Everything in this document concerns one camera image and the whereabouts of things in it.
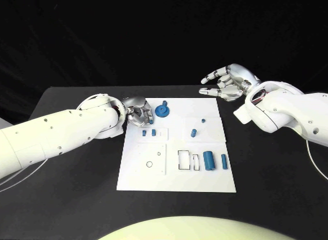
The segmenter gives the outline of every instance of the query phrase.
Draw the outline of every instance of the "black table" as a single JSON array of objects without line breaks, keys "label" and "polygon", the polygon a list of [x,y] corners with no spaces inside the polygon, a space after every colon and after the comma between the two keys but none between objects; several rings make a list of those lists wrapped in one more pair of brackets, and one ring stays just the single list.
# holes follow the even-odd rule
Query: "black table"
[{"label": "black table", "polygon": [[[31,119],[74,109],[97,93],[119,99],[207,98],[198,88],[51,87]],[[116,191],[125,134],[95,139],[0,193],[0,239],[95,240],[136,222],[169,216],[225,218],[296,239],[328,239],[328,181],[312,166],[305,140],[287,128],[269,134],[253,122],[243,125],[233,115],[241,102],[217,99],[237,193]],[[328,148],[309,146],[328,175]]]}]

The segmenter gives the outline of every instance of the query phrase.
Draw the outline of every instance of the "blue object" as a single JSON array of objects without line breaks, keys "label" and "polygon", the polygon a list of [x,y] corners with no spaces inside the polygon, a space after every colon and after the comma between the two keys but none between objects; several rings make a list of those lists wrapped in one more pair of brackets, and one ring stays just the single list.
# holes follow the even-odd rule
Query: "blue object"
[{"label": "blue object", "polygon": [[162,101],[162,105],[155,108],[155,115],[161,118],[166,117],[169,114],[169,108],[166,106],[166,101]]},{"label": "blue object", "polygon": [[215,163],[214,163],[214,157],[212,157],[212,152],[211,151],[205,151],[202,153],[202,159],[204,159],[204,166],[205,166],[205,170],[214,170],[215,169]]},{"label": "blue object", "polygon": [[221,160],[223,160],[223,169],[227,169],[227,161],[225,161],[225,155],[221,154]]},{"label": "blue object", "polygon": [[197,130],[192,129],[192,132],[191,132],[191,137],[192,137],[192,138],[194,138],[194,136],[195,136],[195,133],[197,133]]}]

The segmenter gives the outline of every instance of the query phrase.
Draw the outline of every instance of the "robotic hand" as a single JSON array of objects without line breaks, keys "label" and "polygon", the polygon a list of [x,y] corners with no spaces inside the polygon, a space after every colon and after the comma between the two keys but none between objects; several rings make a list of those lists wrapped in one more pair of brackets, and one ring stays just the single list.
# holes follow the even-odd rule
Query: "robotic hand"
[{"label": "robotic hand", "polygon": [[234,101],[241,95],[247,95],[260,84],[260,80],[253,73],[235,63],[210,73],[201,80],[201,84],[217,77],[220,77],[217,81],[220,89],[201,88],[200,93],[221,97],[227,102]]},{"label": "robotic hand", "polygon": [[120,102],[107,94],[96,94],[84,99],[76,110],[63,110],[0,129],[0,179],[92,139],[122,134],[126,116],[135,126],[152,124],[145,98],[132,97]]},{"label": "robotic hand", "polygon": [[328,94],[302,91],[277,81],[261,83],[253,73],[238,64],[231,64],[201,80],[207,83],[220,77],[215,88],[201,88],[200,93],[221,97],[227,102],[246,95],[243,106],[234,115],[243,124],[256,123],[267,133],[280,127],[292,128],[310,142],[328,147]]}]

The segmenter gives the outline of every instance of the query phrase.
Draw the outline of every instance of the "white paper sheet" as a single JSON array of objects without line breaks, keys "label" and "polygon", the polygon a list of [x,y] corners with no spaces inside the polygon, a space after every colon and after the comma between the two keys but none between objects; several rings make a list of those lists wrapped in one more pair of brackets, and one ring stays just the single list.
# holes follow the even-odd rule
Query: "white paper sheet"
[{"label": "white paper sheet", "polygon": [[[148,98],[152,111],[162,104],[162,100],[166,100],[169,115],[164,118],[153,116],[153,124],[143,127],[148,129],[146,135],[149,136],[142,137],[142,129],[138,130],[138,127],[128,124],[116,190],[234,193],[231,164],[215,99]],[[197,129],[195,138],[189,137],[191,127]],[[159,136],[152,137],[151,129],[166,129],[168,138],[162,137],[164,132],[161,138]],[[165,145],[164,174],[161,171],[159,174],[155,173],[153,169],[156,168],[152,167],[141,171],[141,174],[133,171],[133,169],[141,169],[151,159],[161,159],[153,158],[152,155],[162,151],[159,145],[151,146],[151,153],[138,154],[138,144],[141,143]],[[182,150],[189,151],[189,170],[178,169],[178,151]],[[212,152],[215,163],[212,171],[207,171],[204,167],[204,151]],[[221,154],[225,154],[227,170],[223,170],[221,167]],[[192,155],[198,155],[200,170],[194,170]]]}]

